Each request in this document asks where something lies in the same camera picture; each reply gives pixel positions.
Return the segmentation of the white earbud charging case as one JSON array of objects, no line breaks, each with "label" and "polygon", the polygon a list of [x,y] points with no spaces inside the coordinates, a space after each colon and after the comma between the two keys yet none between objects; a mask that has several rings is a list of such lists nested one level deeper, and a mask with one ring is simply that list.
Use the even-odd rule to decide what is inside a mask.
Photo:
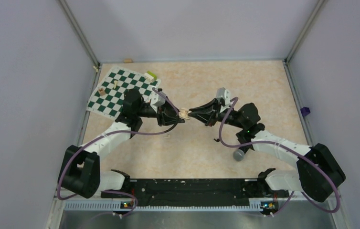
[{"label": "white earbud charging case", "polygon": [[181,108],[179,110],[179,117],[183,120],[190,120],[189,113],[190,113],[190,111],[188,109]]}]

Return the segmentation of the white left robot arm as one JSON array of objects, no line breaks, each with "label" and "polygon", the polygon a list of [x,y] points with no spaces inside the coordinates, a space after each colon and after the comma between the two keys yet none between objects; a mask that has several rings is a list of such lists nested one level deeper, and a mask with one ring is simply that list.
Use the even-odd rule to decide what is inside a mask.
[{"label": "white left robot arm", "polygon": [[179,109],[166,94],[156,87],[152,91],[151,100],[145,102],[138,89],[126,90],[122,110],[107,130],[82,146],[71,145],[66,149],[56,188],[59,200],[70,199],[61,196],[62,188],[73,196],[92,197],[101,183],[100,162],[121,143],[135,135],[146,135],[139,131],[143,117],[155,118],[159,126],[169,126],[161,135],[184,123]]}]

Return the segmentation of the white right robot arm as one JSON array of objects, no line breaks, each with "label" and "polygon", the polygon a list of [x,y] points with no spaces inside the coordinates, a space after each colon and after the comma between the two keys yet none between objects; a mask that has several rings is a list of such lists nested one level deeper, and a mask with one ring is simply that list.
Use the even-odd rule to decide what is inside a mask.
[{"label": "white right robot arm", "polygon": [[[253,103],[234,109],[237,99],[223,106],[222,99],[190,109],[189,116],[206,126],[220,123],[219,142],[233,147],[233,157],[242,161],[249,150],[267,153],[294,167],[291,171],[268,169],[261,173],[258,192],[269,197],[277,190],[298,191],[317,202],[325,201],[346,180],[346,175],[324,144],[307,146],[278,137],[265,129],[260,123],[258,109]],[[224,125],[241,129],[236,134],[237,145],[230,145],[222,138]]]}]

